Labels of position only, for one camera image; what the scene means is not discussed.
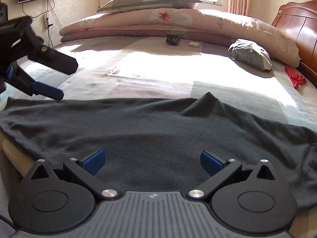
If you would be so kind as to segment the orange wooden headboard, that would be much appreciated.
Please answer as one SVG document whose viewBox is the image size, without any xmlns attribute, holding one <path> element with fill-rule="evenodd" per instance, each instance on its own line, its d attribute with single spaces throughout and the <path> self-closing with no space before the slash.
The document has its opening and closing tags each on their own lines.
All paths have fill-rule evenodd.
<svg viewBox="0 0 317 238">
<path fill-rule="evenodd" d="M 295 41 L 299 49 L 298 70 L 316 86 L 317 1 L 281 5 L 272 26 Z"/>
</svg>

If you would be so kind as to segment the dark grey sweatpants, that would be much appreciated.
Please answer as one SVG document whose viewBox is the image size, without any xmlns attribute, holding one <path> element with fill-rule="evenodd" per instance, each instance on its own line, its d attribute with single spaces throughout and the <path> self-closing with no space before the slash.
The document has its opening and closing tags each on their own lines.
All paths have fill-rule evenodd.
<svg viewBox="0 0 317 238">
<path fill-rule="evenodd" d="M 211 93 L 199 99 L 9 98 L 1 130 L 52 164 L 105 149 L 98 178 L 119 191 L 187 192 L 208 179 L 199 162 L 203 150 L 245 164 L 267 159 L 299 208 L 316 205 L 316 133 L 239 110 Z"/>
</svg>

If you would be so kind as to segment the white power strip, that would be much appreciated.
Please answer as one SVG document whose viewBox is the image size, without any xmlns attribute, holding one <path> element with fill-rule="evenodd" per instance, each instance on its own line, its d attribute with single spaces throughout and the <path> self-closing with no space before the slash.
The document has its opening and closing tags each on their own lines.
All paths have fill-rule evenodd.
<svg viewBox="0 0 317 238">
<path fill-rule="evenodd" d="M 53 24 L 50 23 L 49 16 L 47 14 L 44 15 L 44 23 L 47 30 L 49 30 L 53 26 Z"/>
</svg>

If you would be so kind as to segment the grey floral pillow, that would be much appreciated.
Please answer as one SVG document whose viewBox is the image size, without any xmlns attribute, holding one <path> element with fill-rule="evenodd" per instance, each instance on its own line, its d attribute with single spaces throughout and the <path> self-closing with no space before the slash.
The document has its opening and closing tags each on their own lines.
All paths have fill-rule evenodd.
<svg viewBox="0 0 317 238">
<path fill-rule="evenodd" d="M 118 13 L 144 9 L 194 9 L 202 0 L 111 0 L 97 13 Z"/>
</svg>

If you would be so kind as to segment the grey bundled cloth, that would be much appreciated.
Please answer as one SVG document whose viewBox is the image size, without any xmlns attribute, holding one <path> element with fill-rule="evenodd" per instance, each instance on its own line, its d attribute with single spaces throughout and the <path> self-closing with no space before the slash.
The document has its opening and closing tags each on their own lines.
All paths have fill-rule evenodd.
<svg viewBox="0 0 317 238">
<path fill-rule="evenodd" d="M 254 41 L 237 39 L 229 46 L 228 51 L 232 54 L 233 59 L 260 71 L 270 71 L 272 69 L 269 53 Z"/>
</svg>

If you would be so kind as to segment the pink floral folded quilt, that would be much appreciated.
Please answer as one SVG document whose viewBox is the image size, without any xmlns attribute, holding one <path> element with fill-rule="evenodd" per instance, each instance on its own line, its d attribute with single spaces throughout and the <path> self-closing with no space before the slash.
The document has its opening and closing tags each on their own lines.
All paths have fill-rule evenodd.
<svg viewBox="0 0 317 238">
<path fill-rule="evenodd" d="M 163 31 L 193 30 L 230 39 L 251 40 L 289 66 L 298 67 L 300 62 L 296 43 L 279 29 L 259 19 L 218 10 L 159 8 L 98 13 L 65 26 L 59 34 L 65 37 L 79 31 L 109 28 L 141 30 L 150 27 Z"/>
</svg>

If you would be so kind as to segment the white earbud case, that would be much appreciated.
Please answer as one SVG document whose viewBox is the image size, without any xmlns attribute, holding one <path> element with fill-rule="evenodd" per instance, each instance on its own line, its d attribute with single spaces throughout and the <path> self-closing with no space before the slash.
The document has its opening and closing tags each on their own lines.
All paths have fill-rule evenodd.
<svg viewBox="0 0 317 238">
<path fill-rule="evenodd" d="M 198 42 L 190 42 L 189 43 L 189 46 L 190 47 L 194 47 L 194 48 L 199 48 L 200 47 L 200 44 Z"/>
</svg>

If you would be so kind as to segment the black hair claw clip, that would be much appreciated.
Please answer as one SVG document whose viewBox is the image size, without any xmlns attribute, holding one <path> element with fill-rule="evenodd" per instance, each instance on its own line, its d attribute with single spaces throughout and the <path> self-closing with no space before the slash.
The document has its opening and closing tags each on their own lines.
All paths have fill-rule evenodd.
<svg viewBox="0 0 317 238">
<path fill-rule="evenodd" d="M 173 46 L 178 46 L 180 44 L 180 38 L 178 35 L 167 34 L 166 43 Z"/>
</svg>

